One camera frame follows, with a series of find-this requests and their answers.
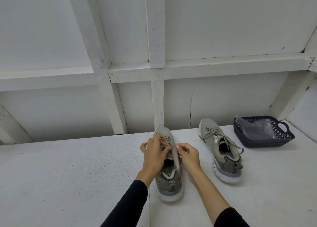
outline person's right hand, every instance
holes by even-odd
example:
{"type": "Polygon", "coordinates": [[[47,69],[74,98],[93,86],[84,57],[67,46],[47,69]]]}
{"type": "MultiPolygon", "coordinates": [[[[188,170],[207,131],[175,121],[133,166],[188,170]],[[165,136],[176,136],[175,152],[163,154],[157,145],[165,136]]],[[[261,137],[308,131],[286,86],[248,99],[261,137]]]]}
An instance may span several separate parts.
{"type": "Polygon", "coordinates": [[[188,173],[189,180],[194,183],[193,176],[202,171],[198,150],[189,144],[176,144],[177,152],[182,157],[182,163],[188,173]]]}

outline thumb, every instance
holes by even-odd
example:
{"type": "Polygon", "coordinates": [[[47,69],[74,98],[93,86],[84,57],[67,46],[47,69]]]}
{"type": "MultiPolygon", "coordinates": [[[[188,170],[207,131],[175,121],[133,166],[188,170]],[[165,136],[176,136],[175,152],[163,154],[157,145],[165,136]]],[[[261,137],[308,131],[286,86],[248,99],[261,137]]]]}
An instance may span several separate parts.
{"type": "Polygon", "coordinates": [[[183,158],[184,153],[185,153],[184,150],[178,144],[176,144],[175,146],[177,148],[177,152],[179,153],[180,157],[183,158]]]}
{"type": "Polygon", "coordinates": [[[164,158],[166,158],[168,152],[171,151],[171,150],[172,150],[171,146],[168,146],[168,147],[164,148],[164,150],[162,151],[164,158]]]}

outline white tabletop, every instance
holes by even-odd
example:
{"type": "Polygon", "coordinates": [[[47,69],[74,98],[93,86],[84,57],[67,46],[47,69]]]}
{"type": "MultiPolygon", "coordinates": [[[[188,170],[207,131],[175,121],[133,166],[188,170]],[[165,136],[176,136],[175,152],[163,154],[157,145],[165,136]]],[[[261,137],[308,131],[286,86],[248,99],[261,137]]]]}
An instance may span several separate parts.
{"type": "MultiPolygon", "coordinates": [[[[241,146],[232,126],[221,127],[241,146]]],[[[277,148],[245,149],[243,182],[220,182],[197,129],[172,131],[199,150],[204,172],[251,226],[316,226],[317,144],[296,138],[277,148]]],[[[142,168],[142,142],[152,133],[0,146],[0,226],[99,226],[142,168]]],[[[156,186],[138,226],[211,226],[203,203],[182,176],[184,197],[157,198],[156,186]]]]}

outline white shoe sole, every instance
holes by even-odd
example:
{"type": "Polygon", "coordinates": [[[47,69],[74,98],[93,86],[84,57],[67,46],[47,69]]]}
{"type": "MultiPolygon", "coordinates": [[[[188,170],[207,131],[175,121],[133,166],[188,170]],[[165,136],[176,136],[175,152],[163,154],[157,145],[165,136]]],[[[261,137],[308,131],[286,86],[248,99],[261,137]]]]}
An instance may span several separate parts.
{"type": "Polygon", "coordinates": [[[165,202],[165,203],[176,202],[180,200],[180,198],[184,195],[184,183],[182,183],[182,189],[180,190],[180,192],[175,195],[172,195],[172,196],[163,195],[158,190],[157,190],[157,193],[159,195],[158,197],[160,198],[162,202],[165,202]]]}
{"type": "MultiPolygon", "coordinates": [[[[199,130],[199,137],[201,139],[201,141],[203,142],[203,144],[210,150],[210,152],[212,153],[211,151],[211,148],[204,142],[202,136],[200,135],[200,126],[201,126],[201,121],[199,123],[199,127],[198,127],[198,130],[199,130]]],[[[217,161],[214,159],[214,156],[212,155],[212,169],[216,175],[216,177],[218,179],[220,179],[220,181],[224,182],[224,183],[227,183],[227,184],[238,184],[240,183],[243,178],[242,176],[239,176],[239,177],[228,177],[228,176],[225,176],[224,174],[220,173],[219,170],[217,169],[217,166],[219,167],[217,161]]]]}

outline plastic basket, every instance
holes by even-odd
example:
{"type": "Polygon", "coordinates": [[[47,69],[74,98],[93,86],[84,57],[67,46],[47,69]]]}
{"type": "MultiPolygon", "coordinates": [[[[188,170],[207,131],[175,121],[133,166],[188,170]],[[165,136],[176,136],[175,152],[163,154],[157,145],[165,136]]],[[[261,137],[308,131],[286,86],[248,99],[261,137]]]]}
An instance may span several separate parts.
{"type": "Polygon", "coordinates": [[[255,122],[261,119],[269,119],[271,121],[272,128],[277,136],[277,139],[265,139],[265,140],[251,140],[245,136],[241,126],[236,123],[236,118],[233,120],[233,130],[241,143],[248,148],[262,148],[262,147],[279,147],[295,138],[295,135],[289,130],[289,126],[285,122],[278,121],[271,116],[259,116],[259,117],[242,117],[248,122],[255,122]],[[287,132],[284,132],[278,125],[283,124],[287,132]]]}

